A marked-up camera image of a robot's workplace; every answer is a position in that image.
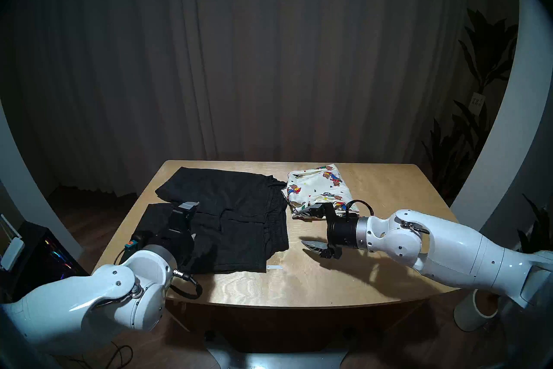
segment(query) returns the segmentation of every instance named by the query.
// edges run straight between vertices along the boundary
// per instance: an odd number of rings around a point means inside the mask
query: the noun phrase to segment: cable
[[[173,292],[175,292],[178,295],[182,296],[183,298],[187,298],[187,299],[197,299],[200,296],[202,296],[202,293],[203,293],[202,286],[194,279],[194,277],[191,274],[187,274],[185,272],[181,272],[181,271],[178,271],[178,270],[175,269],[173,271],[173,276],[176,276],[178,278],[183,279],[184,281],[188,281],[188,282],[192,283],[196,287],[196,295],[193,295],[193,294],[190,294],[190,293],[187,293],[187,292],[183,292],[181,289],[179,289],[179,288],[177,288],[177,287],[175,287],[174,285],[171,284],[170,287],[171,287],[171,290]]]
[[[365,205],[369,209],[370,215],[374,216],[374,211],[369,204],[367,204],[365,201],[362,201],[361,199],[354,199],[353,201],[350,201],[346,204],[346,220],[348,218],[348,211],[351,208],[351,206],[354,204],[354,202],[360,202],[361,204]]]
[[[187,293],[187,292],[183,292],[181,289],[175,287],[174,285],[171,284],[171,290],[175,293],[177,293],[178,295],[181,295],[183,298],[187,298],[187,299],[197,299],[199,298],[200,296],[202,296],[202,293],[203,293],[203,289],[201,287],[200,284],[196,283],[196,295],[193,295],[193,294],[190,294],[190,293]]]
[[[118,265],[117,259],[119,259],[119,256],[125,251],[125,249],[122,249],[117,256],[115,256],[115,260],[113,261],[114,265]]]
[[[133,355],[134,355],[133,349],[130,347],[130,345],[122,345],[119,347],[115,342],[112,341],[111,343],[114,344],[115,347],[117,347],[117,349],[115,350],[115,353],[113,353],[113,356],[111,356],[110,361],[107,363],[106,369],[110,367],[113,360],[115,360],[115,358],[117,357],[117,354],[119,354],[119,357],[121,358],[121,364],[117,366],[117,369],[122,369],[123,367],[127,366],[130,363],[130,361],[133,359]],[[121,350],[124,348],[128,348],[130,350],[129,360],[127,360],[125,363],[123,363],[123,353],[121,353]]]

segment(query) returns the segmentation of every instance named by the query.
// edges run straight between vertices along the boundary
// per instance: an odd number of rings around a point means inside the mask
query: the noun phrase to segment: white wall
[[[536,131],[550,92],[552,70],[553,21],[539,0],[520,0],[518,42],[503,102],[486,145],[451,206],[460,223],[476,230],[491,221],[487,226],[488,232],[497,230],[494,237],[490,236],[491,239],[501,240],[511,235],[507,234],[507,225],[492,224],[497,219],[505,219],[506,215],[508,220],[507,213],[512,214],[515,210],[515,207],[500,205],[500,202],[517,174],[522,171],[525,159],[530,161],[528,156],[531,146],[542,143],[535,141],[535,137],[538,136]],[[544,142],[551,136],[541,135],[540,138]],[[533,159],[532,169],[544,172],[550,168],[551,159]],[[528,176],[522,181],[533,179],[539,180],[539,174]],[[529,184],[524,188],[513,188],[512,197],[516,197],[518,192],[529,192]],[[549,193],[543,194],[544,200],[548,198]],[[502,210],[504,214],[499,211],[494,213],[496,209]],[[529,224],[511,223],[509,228],[513,232],[517,227],[527,229]]]
[[[25,220],[50,229],[61,245],[75,259],[79,258],[82,253],[81,246],[63,226],[31,177],[17,150],[1,103],[0,181]]]

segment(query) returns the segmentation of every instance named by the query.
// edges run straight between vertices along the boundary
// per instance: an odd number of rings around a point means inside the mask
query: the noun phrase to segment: wooden floor
[[[86,254],[80,262],[89,272],[135,200],[136,195],[116,198],[106,193],[67,187],[58,188],[48,198],[61,221],[85,249]],[[133,348],[134,358],[126,366],[128,368],[211,369],[217,368],[218,364],[203,346],[205,329],[217,328],[237,348],[251,345],[248,342],[244,345],[239,337],[254,331],[258,342],[278,348],[279,338],[289,336],[290,330],[310,327],[312,335],[302,332],[304,337],[320,337],[320,332],[324,330],[334,334],[333,320],[346,319],[355,322],[356,344],[343,360],[341,369],[476,368],[500,362],[505,357],[504,333],[500,323],[466,333],[459,330],[453,321],[453,308],[467,293],[466,290],[458,290],[431,298],[413,312],[396,305],[386,305],[373,318],[370,314],[375,312],[371,313],[367,308],[316,313],[314,310],[249,310],[187,304],[186,312],[179,320],[191,327],[192,333],[183,330],[166,311],[152,332],[129,331],[119,335],[114,342]],[[259,326],[259,313],[256,311],[267,311],[264,325],[270,331],[266,336],[262,334],[263,326]],[[403,311],[405,318],[392,327],[383,328],[381,319],[392,312],[397,316],[399,311]],[[279,331],[286,328],[274,327],[272,320],[282,321],[285,318],[281,315],[284,314],[293,317],[297,325],[288,324],[288,331]],[[308,348],[310,343],[312,341],[304,341]],[[105,367],[114,350],[114,346],[96,350],[86,354],[85,359],[94,368]],[[67,368],[81,367],[63,357],[59,358],[59,362]],[[118,364],[117,358],[112,367]]]

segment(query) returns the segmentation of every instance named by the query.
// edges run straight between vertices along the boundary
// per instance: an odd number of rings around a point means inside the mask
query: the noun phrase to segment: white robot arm
[[[196,206],[187,202],[175,207],[168,224],[148,235],[142,249],[128,258],[124,254],[122,264],[41,285],[2,309],[36,349],[55,355],[104,346],[124,329],[151,330],[162,317],[169,287],[191,299],[201,294],[201,286],[177,269],[191,257],[189,220]],[[196,295],[175,288],[175,276],[192,282]]]
[[[374,215],[340,218],[332,204],[307,210],[316,217],[326,215],[329,224],[328,244],[304,242],[322,257],[337,258],[344,247],[383,251],[439,283],[506,295],[523,308],[553,270],[552,252],[519,253],[468,226],[418,211],[399,210],[383,220]],[[428,253],[421,253],[423,234],[429,236]]]

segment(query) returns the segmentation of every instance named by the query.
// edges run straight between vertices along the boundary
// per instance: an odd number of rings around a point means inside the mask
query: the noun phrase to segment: table
[[[272,175],[286,181],[288,172],[324,163],[186,161],[168,160],[152,178],[106,247],[95,269],[113,263],[128,242],[148,204],[163,202],[155,194],[181,166]],[[399,209],[412,209],[457,221],[455,216],[416,165],[336,164],[355,199],[367,201],[380,218]],[[358,204],[361,215],[368,210]],[[290,249],[267,261],[282,269],[266,273],[196,275],[203,295],[194,303],[258,308],[346,308],[408,302],[454,290],[436,283],[382,252],[345,249],[338,259],[321,259],[307,251],[301,240],[326,240],[326,221],[286,219]],[[177,287],[186,283],[175,278]],[[171,290],[168,299],[184,300]]]

